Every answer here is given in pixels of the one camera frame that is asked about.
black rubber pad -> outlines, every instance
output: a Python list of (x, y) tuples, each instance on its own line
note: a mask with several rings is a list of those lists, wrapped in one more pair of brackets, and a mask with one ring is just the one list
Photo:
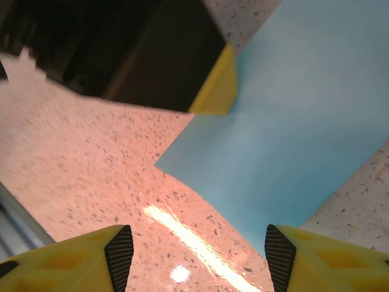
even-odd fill
[(134, 255), (131, 227), (124, 226), (106, 245), (104, 252), (113, 289), (115, 292), (124, 292)]
[(11, 272), (18, 265), (19, 264), (16, 261), (14, 261), (14, 260), (11, 260), (11, 261), (5, 262), (5, 263), (0, 263), (0, 278), (4, 277), (6, 274)]
[(274, 225), (268, 225), (265, 254), (274, 292), (286, 292), (291, 278), (296, 247)]

yellow object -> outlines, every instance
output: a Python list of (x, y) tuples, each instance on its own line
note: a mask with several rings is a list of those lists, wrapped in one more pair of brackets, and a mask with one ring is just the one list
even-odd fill
[(233, 47), (227, 44), (213, 66), (189, 113), (227, 114), (238, 96)]
[(124, 292), (133, 253), (131, 228), (111, 226), (7, 259), (0, 291)]
[(269, 225), (275, 292), (388, 292), (389, 255), (289, 226)]

